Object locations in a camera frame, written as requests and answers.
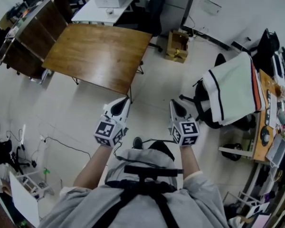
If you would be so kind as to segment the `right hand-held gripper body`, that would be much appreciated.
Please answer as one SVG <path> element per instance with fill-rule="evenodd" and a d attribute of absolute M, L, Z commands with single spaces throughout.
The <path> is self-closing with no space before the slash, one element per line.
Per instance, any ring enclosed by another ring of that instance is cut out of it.
<path fill-rule="evenodd" d="M 199 124 L 196 123 L 193 118 L 182 121 L 172 121 L 169 131 L 173 140 L 180 147 L 194 145 L 200 135 Z"/>

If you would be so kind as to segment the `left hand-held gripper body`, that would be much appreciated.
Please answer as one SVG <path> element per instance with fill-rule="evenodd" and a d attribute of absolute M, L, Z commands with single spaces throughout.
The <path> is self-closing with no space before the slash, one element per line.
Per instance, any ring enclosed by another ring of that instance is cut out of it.
<path fill-rule="evenodd" d="M 102 115 L 94 132 L 94 138 L 100 145 L 115 147 L 125 136 L 126 123 Z"/>

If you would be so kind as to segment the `person's left forearm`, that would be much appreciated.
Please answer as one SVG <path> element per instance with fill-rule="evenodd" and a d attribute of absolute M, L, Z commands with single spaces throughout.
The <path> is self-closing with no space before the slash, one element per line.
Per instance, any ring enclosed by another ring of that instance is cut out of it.
<path fill-rule="evenodd" d="M 112 150 L 112 147 L 100 145 L 76 177 L 73 186 L 91 190 L 97 188 Z"/>

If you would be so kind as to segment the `person's right forearm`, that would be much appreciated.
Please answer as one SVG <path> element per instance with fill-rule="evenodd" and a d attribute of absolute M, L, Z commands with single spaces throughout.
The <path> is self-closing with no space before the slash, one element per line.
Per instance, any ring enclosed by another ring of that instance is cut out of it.
<path fill-rule="evenodd" d="M 180 147 L 183 179 L 200 171 L 198 162 L 191 146 Z"/>

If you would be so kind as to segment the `person's black shoe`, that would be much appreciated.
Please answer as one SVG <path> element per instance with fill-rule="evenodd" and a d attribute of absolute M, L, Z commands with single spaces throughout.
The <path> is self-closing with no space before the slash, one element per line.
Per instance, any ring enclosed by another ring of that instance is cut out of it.
<path fill-rule="evenodd" d="M 133 141 L 133 149 L 138 149 L 138 150 L 143 149 L 143 141 L 140 137 L 135 137 Z"/>

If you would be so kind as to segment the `person's black trousers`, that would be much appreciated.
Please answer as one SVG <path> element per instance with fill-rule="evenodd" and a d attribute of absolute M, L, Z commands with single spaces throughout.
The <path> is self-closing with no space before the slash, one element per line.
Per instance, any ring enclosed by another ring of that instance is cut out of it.
<path fill-rule="evenodd" d="M 160 151 L 160 152 L 166 154 L 170 159 L 172 159 L 172 161 L 175 161 L 174 155 L 172 154 L 172 152 L 170 151 L 168 146 L 164 143 L 164 141 L 160 141 L 160 140 L 155 141 L 149 147 L 149 149 Z"/>

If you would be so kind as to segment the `brown wooden table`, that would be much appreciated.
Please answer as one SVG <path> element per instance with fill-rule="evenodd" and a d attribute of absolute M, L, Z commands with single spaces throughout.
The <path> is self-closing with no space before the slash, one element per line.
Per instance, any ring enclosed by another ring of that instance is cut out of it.
<path fill-rule="evenodd" d="M 132 96 L 151 34 L 105 25 L 69 24 L 43 61 L 43 68 Z"/>

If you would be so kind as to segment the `black chest harness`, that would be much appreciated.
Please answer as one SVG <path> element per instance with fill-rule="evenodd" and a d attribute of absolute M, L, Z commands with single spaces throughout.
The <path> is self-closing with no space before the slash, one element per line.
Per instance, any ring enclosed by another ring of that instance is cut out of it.
<path fill-rule="evenodd" d="M 114 221 L 118 212 L 129 204 L 137 195 L 149 196 L 158 205 L 168 228 L 179 228 L 164 193 L 173 193 L 176 188 L 165 182 L 157 183 L 158 177 L 177 177 L 183 174 L 182 169 L 147 168 L 132 165 L 124 167 L 124 173 L 134 174 L 139 177 L 138 181 L 121 180 L 108 181 L 105 184 L 114 189 L 122 189 L 120 200 L 111 206 L 92 228 L 108 228 Z"/>

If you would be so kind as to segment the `cluttered wooden desk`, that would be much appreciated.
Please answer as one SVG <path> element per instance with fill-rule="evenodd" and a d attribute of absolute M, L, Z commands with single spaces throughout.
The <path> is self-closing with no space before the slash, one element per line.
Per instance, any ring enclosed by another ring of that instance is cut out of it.
<path fill-rule="evenodd" d="M 265 110 L 258 113 L 258 120 L 256 121 L 256 135 L 254 139 L 253 156 L 252 159 L 255 161 L 267 162 L 268 159 L 266 155 L 272 145 L 274 139 L 274 129 L 269 125 L 266 125 L 266 109 L 268 108 L 267 102 L 267 90 L 275 95 L 276 97 L 281 95 L 281 86 L 278 85 L 275 80 L 273 80 L 269 75 L 267 75 L 263 70 L 259 70 L 260 84 L 265 99 Z M 262 144 L 261 132 L 262 129 L 266 129 L 268 143 L 266 145 Z"/>

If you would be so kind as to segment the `small wooden crate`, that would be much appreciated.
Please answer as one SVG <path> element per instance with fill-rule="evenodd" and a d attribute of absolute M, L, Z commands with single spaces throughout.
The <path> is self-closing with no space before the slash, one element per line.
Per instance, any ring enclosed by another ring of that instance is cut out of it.
<path fill-rule="evenodd" d="M 176 30 L 169 32 L 165 58 L 174 62 L 184 63 L 188 56 L 189 35 Z"/>

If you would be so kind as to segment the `white computer keyboard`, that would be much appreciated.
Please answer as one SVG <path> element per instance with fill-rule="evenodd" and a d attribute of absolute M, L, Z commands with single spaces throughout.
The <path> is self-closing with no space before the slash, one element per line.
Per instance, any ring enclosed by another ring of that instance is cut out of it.
<path fill-rule="evenodd" d="M 265 125 L 275 129 L 277 119 L 277 97 L 269 90 L 266 92 L 268 107 L 266 109 Z"/>

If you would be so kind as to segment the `person's grey shirt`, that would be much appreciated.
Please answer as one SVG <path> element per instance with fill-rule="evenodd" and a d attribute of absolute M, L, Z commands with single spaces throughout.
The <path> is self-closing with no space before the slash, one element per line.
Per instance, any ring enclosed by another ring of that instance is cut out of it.
<path fill-rule="evenodd" d="M 104 213 L 120 200 L 122 189 L 107 186 L 108 181 L 138 181 L 134 174 L 124 173 L 126 165 L 174 168 L 174 161 L 153 149 L 127 149 L 121 159 L 107 162 L 98 187 L 91 190 L 65 187 L 50 213 L 39 228 L 92 228 Z M 175 177 L 158 177 L 176 188 L 164 193 L 179 228 L 229 228 L 217 186 L 200 170 L 183 180 L 181 189 Z M 161 211 L 149 196 L 137 195 L 123 207 L 108 228 L 168 228 Z"/>

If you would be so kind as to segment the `long white table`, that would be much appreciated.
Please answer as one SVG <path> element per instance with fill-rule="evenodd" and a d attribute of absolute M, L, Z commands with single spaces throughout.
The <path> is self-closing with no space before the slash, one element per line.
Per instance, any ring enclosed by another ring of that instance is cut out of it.
<path fill-rule="evenodd" d="M 113 26 L 126 12 L 132 1 L 127 0 L 120 8 L 114 8 L 112 15 L 108 15 L 107 8 L 98 8 L 95 0 L 90 0 L 73 16 L 72 22 Z"/>

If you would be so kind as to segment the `small white table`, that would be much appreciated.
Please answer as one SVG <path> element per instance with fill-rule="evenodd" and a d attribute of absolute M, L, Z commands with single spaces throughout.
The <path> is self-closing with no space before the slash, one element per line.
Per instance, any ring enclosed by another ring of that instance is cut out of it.
<path fill-rule="evenodd" d="M 21 175 L 9 173 L 14 206 L 36 228 L 40 224 L 38 202 L 44 198 L 46 189 L 46 186 L 40 185 L 41 174 L 41 170 Z"/>

